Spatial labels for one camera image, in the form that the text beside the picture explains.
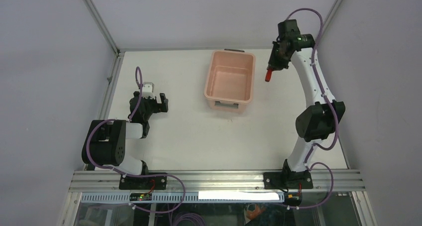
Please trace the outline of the red handled screwdriver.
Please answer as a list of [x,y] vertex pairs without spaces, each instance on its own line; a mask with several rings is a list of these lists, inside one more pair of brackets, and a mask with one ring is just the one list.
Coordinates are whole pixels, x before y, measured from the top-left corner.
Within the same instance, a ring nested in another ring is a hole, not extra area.
[[271,77],[272,77],[272,69],[268,69],[265,75],[265,82],[270,82],[271,81]]

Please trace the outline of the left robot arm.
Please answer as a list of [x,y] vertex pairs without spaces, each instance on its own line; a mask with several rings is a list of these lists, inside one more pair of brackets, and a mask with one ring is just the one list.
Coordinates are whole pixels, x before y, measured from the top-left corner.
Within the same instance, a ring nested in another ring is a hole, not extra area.
[[160,101],[157,101],[153,92],[135,91],[129,100],[127,120],[93,120],[82,149],[83,162],[131,176],[132,185],[137,189],[146,188],[150,182],[147,164],[127,153],[125,146],[128,139],[145,139],[148,136],[149,120],[153,114],[168,112],[166,95],[160,93],[159,98]]

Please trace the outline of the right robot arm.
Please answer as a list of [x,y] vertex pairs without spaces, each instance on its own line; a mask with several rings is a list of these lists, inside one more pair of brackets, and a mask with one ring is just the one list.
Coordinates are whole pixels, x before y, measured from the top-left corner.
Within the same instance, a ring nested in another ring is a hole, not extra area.
[[299,183],[311,183],[309,160],[314,151],[325,151],[321,143],[334,134],[338,138],[338,125],[345,113],[344,102],[339,102],[331,93],[317,60],[317,43],[311,34],[302,34],[295,19],[278,24],[278,37],[268,61],[265,81],[271,80],[274,71],[287,69],[292,64],[296,69],[306,100],[306,109],[296,118],[298,134],[291,155],[285,160],[280,174],[282,185],[288,189]]

